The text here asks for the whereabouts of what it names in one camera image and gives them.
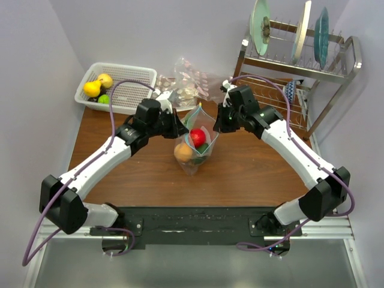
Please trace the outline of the large red apple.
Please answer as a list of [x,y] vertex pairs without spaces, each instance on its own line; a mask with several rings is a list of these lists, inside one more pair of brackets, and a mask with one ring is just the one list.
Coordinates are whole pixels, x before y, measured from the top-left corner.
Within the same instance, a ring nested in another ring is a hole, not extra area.
[[190,131],[190,137],[192,139],[194,147],[197,149],[204,143],[206,143],[206,135],[202,129],[194,128]]

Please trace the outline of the blue zip top bag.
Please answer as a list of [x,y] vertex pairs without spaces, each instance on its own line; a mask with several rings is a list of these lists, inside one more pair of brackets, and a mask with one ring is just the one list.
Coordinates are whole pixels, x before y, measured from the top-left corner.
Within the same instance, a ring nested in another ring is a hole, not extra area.
[[194,175],[211,156],[219,133],[214,131],[215,119],[199,103],[181,120],[188,133],[177,138],[174,157],[188,176]]

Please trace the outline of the orange peach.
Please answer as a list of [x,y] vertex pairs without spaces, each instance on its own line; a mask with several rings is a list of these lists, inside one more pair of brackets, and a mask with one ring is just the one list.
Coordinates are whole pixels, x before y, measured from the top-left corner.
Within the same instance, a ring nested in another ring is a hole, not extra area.
[[174,148],[174,156],[178,161],[187,163],[193,157],[193,150],[186,143],[182,142]]

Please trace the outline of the dark green avocado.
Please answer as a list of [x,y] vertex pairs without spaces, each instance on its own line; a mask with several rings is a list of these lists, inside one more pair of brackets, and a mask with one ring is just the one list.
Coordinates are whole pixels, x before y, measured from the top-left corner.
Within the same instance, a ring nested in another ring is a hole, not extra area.
[[205,162],[205,160],[208,157],[207,155],[204,154],[205,151],[207,150],[207,148],[208,148],[208,143],[204,143],[203,145],[198,147],[197,154],[196,154],[196,156],[192,160],[192,163],[194,165],[202,164],[202,163]]

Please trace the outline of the green lime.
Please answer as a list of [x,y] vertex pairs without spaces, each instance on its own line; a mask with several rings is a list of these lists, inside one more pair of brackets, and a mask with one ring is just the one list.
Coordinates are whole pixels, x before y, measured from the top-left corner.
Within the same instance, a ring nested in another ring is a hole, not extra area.
[[97,99],[97,103],[109,104],[110,103],[110,97],[107,94],[100,95]]

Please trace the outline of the yellow pear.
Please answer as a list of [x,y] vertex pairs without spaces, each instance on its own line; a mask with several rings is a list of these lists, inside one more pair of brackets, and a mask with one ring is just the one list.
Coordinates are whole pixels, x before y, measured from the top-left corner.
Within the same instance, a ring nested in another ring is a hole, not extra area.
[[99,96],[101,92],[101,81],[95,80],[92,82],[86,82],[83,86],[83,91],[85,95],[87,95],[90,98],[95,98]]

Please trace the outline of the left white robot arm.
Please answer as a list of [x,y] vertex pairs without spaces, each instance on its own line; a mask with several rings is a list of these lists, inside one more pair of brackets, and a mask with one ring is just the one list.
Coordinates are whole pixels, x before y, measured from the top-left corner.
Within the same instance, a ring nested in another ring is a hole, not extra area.
[[112,205],[85,203],[93,187],[116,166],[131,158],[155,136],[176,139],[188,133],[167,100],[145,99],[135,115],[113,130],[107,141],[77,167],[41,184],[39,211],[59,230],[70,235],[83,226],[103,226],[110,235],[124,229],[124,220]]

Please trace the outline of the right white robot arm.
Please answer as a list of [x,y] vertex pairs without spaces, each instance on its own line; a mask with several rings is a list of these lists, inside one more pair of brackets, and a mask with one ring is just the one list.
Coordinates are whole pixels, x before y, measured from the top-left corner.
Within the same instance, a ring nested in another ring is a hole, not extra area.
[[350,173],[336,169],[317,155],[289,127],[272,106],[260,107],[249,86],[225,82],[225,98],[218,105],[214,131],[232,133],[240,128],[264,141],[294,169],[307,188],[307,193],[276,207],[262,216],[257,226],[280,236],[293,222],[309,219],[320,221],[347,199],[346,186]]

